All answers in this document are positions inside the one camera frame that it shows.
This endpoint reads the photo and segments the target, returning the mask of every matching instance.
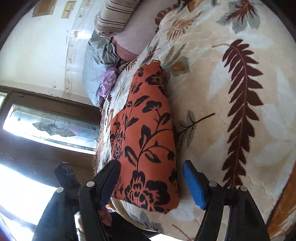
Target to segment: metal rivet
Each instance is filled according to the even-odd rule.
[[[61,193],[63,191],[64,191],[64,188],[62,188],[62,187],[57,188],[57,193]]]
[[[89,188],[91,188],[91,187],[93,187],[94,186],[94,182],[93,181],[91,181],[91,182],[88,182],[86,185],[89,187]]]
[[[247,187],[245,187],[245,186],[241,186],[240,189],[241,189],[243,192],[248,191]]]
[[[209,185],[214,188],[217,186],[217,183],[214,181],[210,181]]]

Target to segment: pillow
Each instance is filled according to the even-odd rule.
[[[112,37],[126,25],[140,0],[108,0],[94,20],[98,35]]]
[[[82,72],[83,87],[94,106],[99,106],[104,100],[98,94],[101,76],[119,61],[111,38],[103,38],[94,32],[86,46]]]
[[[122,165],[113,196],[148,211],[177,208],[173,122],[159,61],[136,71],[127,101],[110,126],[112,159]]]
[[[159,15],[160,10],[166,8],[173,10],[173,8],[176,7],[176,5],[174,5],[176,3],[177,0],[141,1],[124,30],[118,33],[114,39],[121,47],[139,55],[156,34],[157,24],[158,21],[160,21],[159,18],[161,18]]]

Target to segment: blue grip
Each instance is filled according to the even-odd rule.
[[[186,180],[187,186],[191,192],[193,200],[197,206],[204,210],[206,207],[205,194],[201,184],[198,181],[196,174],[197,170],[193,167],[190,161],[183,163],[183,176]]]

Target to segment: white wall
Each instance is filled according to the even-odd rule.
[[[0,85],[90,104],[81,83],[84,53],[105,0],[76,0],[69,18],[61,19],[66,2],[57,0],[53,15],[32,18],[32,9],[20,20],[0,51]],[[66,57],[74,28],[80,39],[69,46],[75,54],[69,71]],[[71,88],[66,88],[69,77]]]

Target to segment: bedspread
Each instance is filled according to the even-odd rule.
[[[182,177],[182,163],[190,159],[209,180],[247,186],[271,238],[286,234],[296,215],[295,53],[283,23],[259,0],[193,0],[168,13],[104,104],[98,170],[111,159],[110,122],[134,73],[159,60],[174,120],[181,202],[164,215],[112,199],[117,211],[144,229],[193,240],[203,211]],[[218,240],[224,240],[228,210]]]

